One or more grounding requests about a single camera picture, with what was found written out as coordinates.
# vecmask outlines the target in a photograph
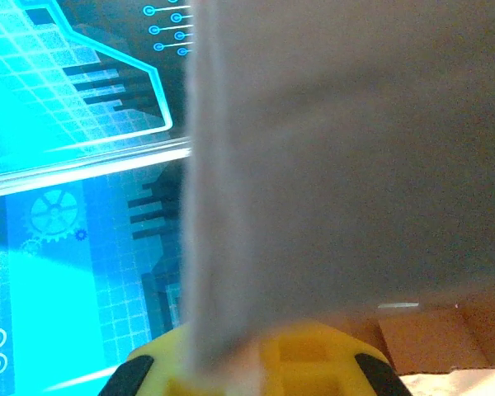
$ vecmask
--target black rubber part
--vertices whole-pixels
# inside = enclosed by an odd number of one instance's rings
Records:
[[[153,363],[154,358],[147,355],[123,363],[110,377],[99,396],[135,396]]]
[[[390,365],[366,353],[354,357],[378,396],[411,396]]]

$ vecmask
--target gear icon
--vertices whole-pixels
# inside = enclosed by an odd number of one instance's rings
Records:
[[[33,203],[26,216],[29,233],[43,241],[58,241],[74,233],[82,208],[73,194],[63,188],[47,190]]]
[[[22,243],[20,249],[30,257],[36,256],[40,250],[40,239],[28,239]]]
[[[75,239],[77,239],[78,241],[83,241],[84,239],[86,239],[87,236],[88,233],[86,232],[86,229],[78,229],[77,231],[75,231]]]

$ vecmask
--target gray cloth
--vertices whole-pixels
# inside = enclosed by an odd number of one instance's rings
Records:
[[[495,279],[495,0],[193,7],[193,368],[276,324]]]

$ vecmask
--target white cloth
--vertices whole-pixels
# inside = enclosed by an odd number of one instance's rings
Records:
[[[200,0],[191,365],[495,277],[495,0]]]

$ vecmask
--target yellow object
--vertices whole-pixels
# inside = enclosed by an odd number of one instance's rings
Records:
[[[129,360],[154,358],[136,396],[225,396],[234,391],[205,391],[180,380],[185,328],[172,330],[132,352]],[[375,396],[355,356],[385,356],[343,332],[321,323],[295,325],[260,342],[265,371],[264,396]]]

